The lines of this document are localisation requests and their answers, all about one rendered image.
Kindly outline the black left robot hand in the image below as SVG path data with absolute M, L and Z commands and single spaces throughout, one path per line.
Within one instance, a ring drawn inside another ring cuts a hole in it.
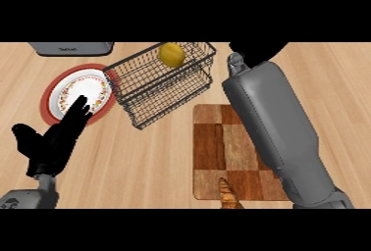
M 27 176 L 57 176 L 62 172 L 77 139 L 92 117 L 88 97 L 82 95 L 74 101 L 61 122 L 49 127 L 45 134 L 39 134 L 26 124 L 12 126 L 18 151 L 30 159 Z

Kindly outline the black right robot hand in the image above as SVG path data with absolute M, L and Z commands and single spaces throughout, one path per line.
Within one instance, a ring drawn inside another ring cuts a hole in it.
M 228 59 L 230 65 L 253 68 L 278 54 L 287 44 L 284 40 L 231 42 L 230 47 L 234 53 Z

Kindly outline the yellow lemon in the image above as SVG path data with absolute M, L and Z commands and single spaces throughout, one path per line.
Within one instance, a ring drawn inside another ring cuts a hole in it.
M 169 42 L 160 47 L 159 57 L 169 67 L 178 68 L 185 62 L 187 53 L 179 44 Z

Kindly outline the checkered wooden cutting board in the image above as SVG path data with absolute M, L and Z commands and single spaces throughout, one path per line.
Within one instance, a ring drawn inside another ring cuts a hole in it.
M 227 179 L 240 200 L 289 200 L 231 105 L 194 106 L 193 169 L 193 194 L 198 200 L 219 199 L 221 178 Z

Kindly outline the round red placemat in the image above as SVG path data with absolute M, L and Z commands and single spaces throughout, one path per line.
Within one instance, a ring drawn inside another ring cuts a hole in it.
M 95 70 L 101 71 L 105 67 L 107 66 L 102 64 L 95 64 L 95 63 L 83 64 L 83 65 L 68 69 L 67 71 L 64 71 L 60 74 L 60 76 L 54 79 L 52 83 L 49 84 L 48 88 L 45 89 L 45 92 L 43 92 L 43 95 L 40 98 L 40 104 L 39 104 L 40 116 L 43 118 L 43 121 L 51 126 L 60 122 L 60 118 L 52 115 L 52 110 L 51 110 L 51 105 L 49 105 L 51 95 L 52 95 L 52 91 L 54 91 L 57 84 L 76 72 L 83 71 L 83 70 L 89 70 L 89 69 L 95 69 Z M 114 106 L 114 103 L 116 103 L 116 98 L 114 98 L 114 95 L 111 95 L 111 98 L 108 100 L 108 104 L 104 106 L 101 111 L 91 118 L 89 125 L 92 125 L 108 114 L 108 112 L 111 111 L 111 108 Z

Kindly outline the white plate with patterned rim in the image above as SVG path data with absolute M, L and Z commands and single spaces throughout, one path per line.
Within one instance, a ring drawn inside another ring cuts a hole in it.
M 88 98 L 91 112 L 98 114 L 111 100 L 111 85 L 102 70 L 80 70 L 57 83 L 48 101 L 48 108 L 57 119 L 64 118 L 80 96 Z

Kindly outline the grey appliance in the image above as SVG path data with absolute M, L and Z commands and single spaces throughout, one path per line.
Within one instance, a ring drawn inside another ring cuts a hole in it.
M 113 42 L 31 42 L 30 45 L 42 56 L 83 57 L 107 56 L 111 53 Z

